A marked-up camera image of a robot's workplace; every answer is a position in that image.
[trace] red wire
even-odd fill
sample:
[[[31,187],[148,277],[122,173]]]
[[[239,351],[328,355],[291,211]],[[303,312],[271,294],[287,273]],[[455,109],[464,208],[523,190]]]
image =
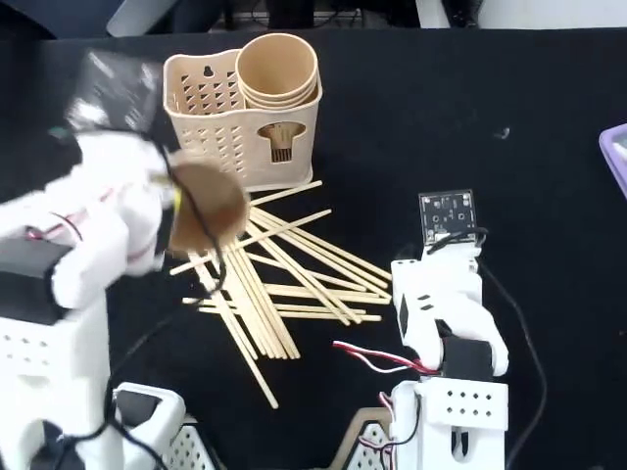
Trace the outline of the red wire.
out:
[[[101,203],[105,202],[107,199],[109,199],[109,197],[113,194],[114,192],[114,188],[109,188],[105,194],[103,194],[100,198],[98,198],[100,200]],[[80,218],[82,215],[84,215],[85,213],[85,209],[81,209],[80,211],[77,211],[75,213],[71,213],[68,215],[60,215],[61,217],[63,217],[66,221],[68,222],[73,222],[74,224],[78,224],[82,218]],[[50,236],[50,234],[56,230],[61,230],[62,228],[64,228],[63,223],[59,223],[53,227],[50,227],[48,230],[46,230],[45,232],[41,233],[41,234],[32,234],[29,233],[28,234],[28,238],[35,238],[35,239],[41,239],[41,238],[46,238],[48,236]]]
[[[422,374],[433,375],[433,374],[437,374],[438,373],[437,370],[429,369],[429,368],[425,367],[424,365],[422,365],[422,363],[418,359],[416,361],[412,361],[412,360],[409,360],[409,359],[405,359],[404,357],[395,356],[393,354],[387,354],[385,352],[377,352],[377,351],[370,351],[370,350],[352,348],[349,345],[338,344],[336,342],[333,343],[333,347],[334,348],[339,348],[339,349],[344,350],[346,352],[359,353],[359,354],[363,354],[363,355],[373,355],[375,357],[382,357],[384,359],[391,360],[392,362],[396,362],[397,364],[402,364],[402,365],[406,365],[407,367],[411,367],[412,369],[417,370],[418,372],[420,372]]]

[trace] stacked paper cups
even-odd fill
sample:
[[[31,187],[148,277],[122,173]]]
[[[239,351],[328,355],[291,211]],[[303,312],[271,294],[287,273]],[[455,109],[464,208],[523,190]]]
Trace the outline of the stacked paper cups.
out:
[[[315,98],[317,56],[304,39],[292,34],[266,34],[249,42],[235,64],[246,107],[290,110]]]

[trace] purple container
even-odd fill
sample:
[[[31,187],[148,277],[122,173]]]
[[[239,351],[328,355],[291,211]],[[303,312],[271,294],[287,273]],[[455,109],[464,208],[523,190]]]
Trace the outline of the purple container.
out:
[[[605,130],[599,145],[614,178],[627,198],[627,124]]]

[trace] black cable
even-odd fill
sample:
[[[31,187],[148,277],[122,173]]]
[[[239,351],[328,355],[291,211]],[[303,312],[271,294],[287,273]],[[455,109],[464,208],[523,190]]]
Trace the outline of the black cable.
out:
[[[481,235],[481,238],[479,238],[476,242],[476,246],[481,248],[485,243],[486,238],[488,238],[488,229],[483,227],[471,227],[466,228],[465,230],[461,230],[457,233],[452,233],[451,235],[447,235],[443,239],[438,240],[433,245],[431,245],[431,248],[429,248],[429,250],[427,250],[427,254],[433,255],[435,252],[437,252],[438,250],[442,250],[444,247],[451,244],[452,242],[459,240],[463,237],[467,237],[468,235],[471,235],[473,233],[476,235]]]
[[[381,468],[383,468],[385,470],[385,462],[383,460],[383,455],[385,454],[385,448],[386,447],[398,447],[398,446],[404,446],[405,444],[409,443],[413,437],[415,436],[415,433],[418,432],[418,423],[420,422],[420,399],[418,399],[417,402],[417,409],[416,409],[416,414],[415,414],[415,424],[413,425],[413,431],[411,431],[411,434],[408,438],[402,440],[402,441],[393,441],[390,442],[386,445],[384,445],[380,450],[379,450],[379,460],[381,462]]]
[[[155,148],[157,149],[157,151],[159,152],[160,156],[162,157],[164,164],[166,166],[166,172],[168,174],[169,179],[172,181],[172,183],[174,183],[179,189],[180,191],[183,193],[183,195],[187,198],[187,201],[189,202],[189,205],[191,207],[192,212],[194,213],[194,216],[197,218],[203,233],[205,234],[205,236],[210,240],[210,242],[212,243],[212,245],[214,246],[215,250],[216,250],[216,256],[217,256],[217,261],[218,261],[218,274],[217,274],[217,283],[214,286],[214,288],[210,291],[207,292],[207,297],[212,297],[213,294],[219,290],[221,290],[223,284],[224,284],[224,280],[226,278],[226,264],[224,263],[224,256],[222,253],[222,250],[219,246],[219,242],[217,239],[217,236],[209,229],[209,227],[207,226],[207,223],[205,221],[205,219],[202,217],[202,213],[200,211],[200,209],[198,208],[198,205],[196,203],[196,200],[194,199],[194,197],[192,196],[191,192],[189,191],[189,189],[187,188],[187,186],[185,186],[174,174],[171,165],[169,164],[169,160],[168,160],[168,152],[166,151],[166,149],[160,145],[158,142],[156,142],[154,139],[152,139],[147,133],[145,132],[137,132],[134,130],[128,130],[128,129],[112,129],[112,128],[98,128],[95,130],[103,130],[103,131],[112,131],[112,132],[122,132],[122,133],[129,133],[129,134],[135,134],[138,135],[139,137],[143,138],[144,140],[151,142]],[[196,301],[194,304],[190,304],[192,306],[197,306],[200,302],[202,301],[202,299],[199,299],[198,301]],[[96,431],[94,431],[91,434],[85,435],[85,436],[66,436],[64,437],[64,444],[63,444],[63,448],[62,451],[59,455],[59,457],[57,458],[57,460],[55,461],[54,465],[53,465],[53,470],[61,470],[61,466],[63,465],[63,462],[68,454],[68,452],[70,451],[71,448],[75,447],[77,444],[85,442],[85,441],[91,441],[93,439],[97,439],[98,437],[100,437],[102,435],[102,433],[105,432],[105,430],[107,429],[108,426],[112,426],[116,431],[118,431],[123,438],[127,439],[130,443],[141,447],[143,450],[145,450],[148,454],[150,454],[154,459],[155,459],[155,463],[157,466],[159,466],[159,468],[161,470],[168,470],[167,466],[165,465],[165,463],[162,461],[162,459],[159,457],[159,455],[152,449],[150,448],[148,445],[146,445],[145,443],[142,443],[141,441],[135,439],[133,436],[130,435],[130,433],[128,433],[123,425],[116,420],[115,415],[114,415],[114,408],[112,407],[113,404],[113,390],[114,390],[114,380],[116,378],[116,375],[120,373],[120,371],[122,370],[122,368],[137,354],[137,352],[143,347],[145,346],[150,340],[152,340],[153,338],[155,338],[155,336],[162,331],[166,326],[168,326],[169,324],[171,324],[177,317],[179,316],[178,311],[175,313],[172,313],[170,315],[168,315],[166,318],[162,319],[159,323],[157,323],[153,328],[151,328],[147,333],[143,334],[135,343],[134,345],[128,350],[126,351],[126,353],[124,354],[124,356],[122,357],[122,359],[120,360],[120,362],[118,363],[118,365],[112,370],[110,376],[109,376],[109,380],[107,381],[107,386],[105,389],[105,399],[104,399],[104,403],[103,403],[103,414],[105,417],[104,422],[98,427],[98,429],[96,429]]]
[[[518,321],[520,322],[520,327],[525,336],[527,348],[529,349],[529,352],[531,353],[531,357],[533,358],[533,362],[536,367],[536,371],[538,373],[538,378],[540,380],[541,395],[540,395],[540,401],[538,403],[538,407],[536,408],[536,412],[534,413],[533,418],[531,418],[531,421],[529,421],[529,423],[527,424],[523,432],[520,434],[520,436],[518,436],[518,439],[514,443],[511,450],[509,451],[509,456],[507,457],[507,461],[506,461],[506,470],[510,470],[513,467],[513,463],[516,457],[520,453],[520,450],[525,445],[527,439],[529,439],[529,436],[531,436],[531,433],[533,433],[533,431],[536,429],[536,426],[538,426],[538,423],[540,422],[540,419],[542,418],[542,415],[545,412],[545,408],[547,407],[547,399],[549,395],[549,382],[547,380],[547,374],[545,373],[545,369],[544,369],[544,366],[542,365],[542,361],[540,360],[540,357],[538,356],[538,352],[536,351],[533,341],[531,340],[531,335],[529,334],[529,328],[527,326],[527,320],[525,319],[525,315],[524,315],[524,312],[522,311],[522,308],[520,308],[520,305],[518,305],[514,297],[511,296],[511,294],[507,291],[505,286],[501,283],[501,281],[499,281],[497,276],[495,276],[492,273],[492,271],[486,265],[485,262],[479,261],[479,266],[484,270],[484,272],[486,273],[486,276],[490,279],[490,281],[492,281],[492,283],[495,285],[495,287],[497,288],[501,296],[503,296],[503,298],[509,303],[509,305],[516,312],[516,316],[518,317]]]
[[[52,214],[55,217],[60,218],[61,220],[63,220],[72,229],[72,231],[76,234],[76,237],[78,237],[78,240],[80,240],[82,242],[82,234],[80,233],[80,230],[78,230],[78,227],[76,227],[76,225],[74,225],[71,220],[69,220],[67,217],[63,217],[62,215],[60,215],[59,213],[56,213],[56,212],[50,211],[50,214]]]

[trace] circuit board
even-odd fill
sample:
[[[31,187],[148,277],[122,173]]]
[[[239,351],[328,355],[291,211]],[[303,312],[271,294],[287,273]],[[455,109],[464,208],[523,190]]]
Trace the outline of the circuit board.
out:
[[[447,235],[476,227],[474,199],[469,189],[423,193],[418,195],[418,199],[424,246],[433,245]],[[473,242],[476,237],[476,234],[471,233],[454,243]]]

